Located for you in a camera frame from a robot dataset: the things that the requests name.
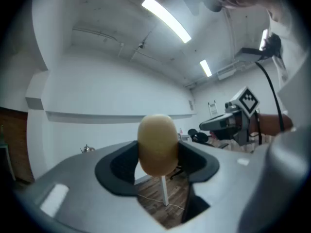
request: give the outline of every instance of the fluorescent light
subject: fluorescent light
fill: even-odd
[[[261,38],[261,43],[260,43],[260,47],[259,47],[259,50],[262,51],[263,50],[263,47],[265,45],[265,40],[267,39],[268,37],[268,30],[265,29],[263,32],[262,32],[262,38]]]
[[[208,77],[212,76],[212,73],[210,72],[210,69],[208,67],[206,60],[201,61],[200,65],[202,66],[204,72],[206,73]]]
[[[180,37],[180,39],[182,39],[184,43],[187,43],[191,40],[190,35],[187,33],[184,27],[181,26],[176,18],[173,17],[171,13],[162,7],[162,5],[157,1],[145,0],[142,3],[142,6],[164,21]]]

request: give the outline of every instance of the white wall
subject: white wall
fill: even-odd
[[[30,108],[43,110],[41,97],[49,74],[50,71],[40,70],[36,70],[36,72],[33,74],[33,77],[26,92],[26,100]]]
[[[63,52],[71,45],[78,4],[79,0],[33,0],[35,38],[48,70],[57,66]]]
[[[189,106],[189,100],[193,101],[191,92],[168,78],[79,47],[71,47],[58,67],[50,71],[41,100],[48,119],[43,120],[39,114],[38,119],[29,119],[29,125],[43,129],[44,149],[39,149],[41,143],[34,134],[27,141],[36,148],[30,155],[43,153],[39,156],[45,158],[46,171],[80,154],[85,144],[100,149],[137,140],[144,115],[171,115],[176,129],[186,133],[193,127],[195,113]],[[41,126],[35,126],[36,120]],[[31,166],[39,170],[38,175],[34,174],[39,177],[42,167],[36,167],[35,161],[31,161]],[[144,175],[138,165],[136,179]]]
[[[277,69],[273,62],[265,65],[275,92],[279,90]],[[197,110],[197,124],[211,118],[208,102],[216,101],[219,114],[225,111],[228,102],[241,88],[248,86],[260,101],[261,113],[277,114],[275,100],[268,81],[258,67],[253,67],[245,72],[236,73],[225,80],[200,86],[192,91]]]
[[[100,51],[71,47],[50,73],[44,109],[83,115],[191,115],[191,92]]]
[[[35,69],[36,63],[26,51],[1,57],[0,107],[28,111],[25,96]]]
[[[27,50],[35,60],[37,68],[40,70],[46,70],[46,65],[35,38],[32,0],[25,1],[11,30],[14,31],[10,35],[17,35],[18,41],[21,42],[20,46],[17,46],[17,50]]]

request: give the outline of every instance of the office chair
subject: office chair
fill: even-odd
[[[203,145],[210,146],[210,147],[214,148],[213,145],[211,145],[210,143],[207,143],[208,142],[208,136],[205,133],[197,132],[197,130],[191,129],[191,130],[188,130],[188,135],[190,135],[190,137],[191,137],[193,142],[196,142],[196,143],[203,144]],[[224,149],[228,145],[229,145],[228,143],[224,143],[224,144],[221,144],[218,148],[219,149]],[[178,174],[181,174],[183,172],[183,168],[181,166],[177,166],[176,168],[179,169],[179,171],[177,173],[173,174],[170,177],[170,180],[172,180],[174,176],[177,176]]]

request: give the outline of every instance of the black cable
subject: black cable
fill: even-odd
[[[262,135],[261,135],[261,129],[260,129],[260,120],[257,111],[255,111],[255,118],[257,122],[257,127],[258,127],[258,137],[259,137],[259,145],[262,144]]]
[[[267,60],[267,59],[269,59],[270,57],[265,57],[265,56],[262,56],[262,57],[260,57],[258,60],[257,60],[257,62],[258,61],[261,61],[261,60]]]
[[[276,93],[274,91],[273,88],[273,84],[271,82],[271,79],[267,73],[267,71],[263,68],[263,66],[261,64],[259,64],[258,62],[255,62],[255,64],[263,71],[264,75],[266,75],[266,78],[269,82],[270,88],[272,90],[273,96],[274,96],[274,100],[276,101],[276,108],[277,108],[277,113],[278,113],[278,119],[279,119],[279,123],[280,123],[280,129],[283,132],[284,131],[284,122],[283,122],[283,117],[282,117],[282,113],[281,113],[281,109],[280,109],[280,105],[277,101],[277,97],[276,97]]]

